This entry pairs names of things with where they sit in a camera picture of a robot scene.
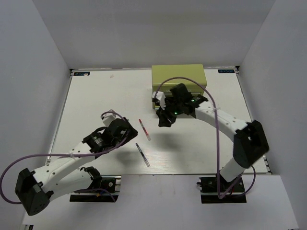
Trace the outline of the green metal tool chest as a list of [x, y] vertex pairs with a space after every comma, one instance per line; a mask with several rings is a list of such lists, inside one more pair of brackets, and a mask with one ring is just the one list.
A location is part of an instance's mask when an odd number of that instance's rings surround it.
[[204, 96], [207, 80], [202, 64], [152, 66], [153, 92], [161, 91], [165, 96], [171, 96], [170, 89], [180, 83], [185, 84], [193, 95], [191, 101], [195, 108], [200, 103], [208, 101]]

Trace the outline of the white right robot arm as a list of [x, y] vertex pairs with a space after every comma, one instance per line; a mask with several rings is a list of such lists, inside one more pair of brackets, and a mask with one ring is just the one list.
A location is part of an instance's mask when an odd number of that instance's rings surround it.
[[177, 116], [185, 114], [218, 128], [233, 142], [233, 156], [216, 179], [220, 190], [228, 191], [233, 187], [236, 177], [269, 151], [269, 144], [259, 121], [247, 122], [218, 110], [206, 97], [191, 94], [183, 83], [171, 88], [170, 92], [171, 96], [165, 96], [160, 91], [152, 94], [152, 101], [159, 104], [156, 112], [159, 127], [170, 127]]

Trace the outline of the red refill pen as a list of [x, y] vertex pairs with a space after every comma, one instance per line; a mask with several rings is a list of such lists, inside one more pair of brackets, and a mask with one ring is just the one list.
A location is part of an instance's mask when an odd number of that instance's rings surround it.
[[145, 128], [145, 126], [144, 126], [144, 124], [143, 124], [143, 122], [140, 118], [139, 118], [139, 123], [140, 123], [140, 125], [141, 125], [141, 127], [142, 127], [142, 129], [143, 129], [143, 131], [146, 135], [146, 138], [148, 139], [148, 141], [151, 141], [151, 137], [150, 137], [148, 131], [146, 130], [146, 128]]

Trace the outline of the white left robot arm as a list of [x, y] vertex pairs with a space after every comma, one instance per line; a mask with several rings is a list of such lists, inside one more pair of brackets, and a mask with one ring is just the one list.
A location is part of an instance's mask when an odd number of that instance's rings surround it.
[[29, 216], [44, 210], [51, 201], [78, 190], [97, 191], [101, 187], [100, 173], [84, 164], [96, 160], [138, 135], [126, 118], [113, 119], [86, 136], [68, 157], [32, 171], [23, 169], [18, 174], [15, 193]]

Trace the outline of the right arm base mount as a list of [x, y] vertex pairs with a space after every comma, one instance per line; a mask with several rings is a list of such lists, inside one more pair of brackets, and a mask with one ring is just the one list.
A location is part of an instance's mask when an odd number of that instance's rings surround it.
[[200, 177], [196, 184], [201, 189], [202, 204], [239, 204], [247, 202], [246, 195], [241, 195], [245, 192], [242, 178], [223, 199], [218, 198], [216, 177]]

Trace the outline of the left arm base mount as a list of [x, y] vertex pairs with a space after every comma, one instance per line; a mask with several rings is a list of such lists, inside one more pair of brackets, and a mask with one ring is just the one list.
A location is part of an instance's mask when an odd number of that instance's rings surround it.
[[90, 176], [91, 183], [82, 192], [70, 194], [70, 202], [115, 203], [120, 192], [121, 176]]

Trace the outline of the blue refill pen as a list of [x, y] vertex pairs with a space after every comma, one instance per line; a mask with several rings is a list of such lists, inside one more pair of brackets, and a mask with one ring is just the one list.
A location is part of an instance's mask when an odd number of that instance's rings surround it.
[[147, 158], [145, 157], [145, 155], [144, 155], [142, 149], [140, 148], [139, 144], [138, 144], [138, 143], [135, 143], [135, 145], [136, 145], [136, 147], [137, 147], [139, 153], [141, 154], [141, 156], [142, 156], [142, 158], [143, 158], [143, 161], [144, 161], [144, 163], [146, 164], [146, 166], [147, 166], [147, 167], [150, 167], [150, 164], [149, 164]]

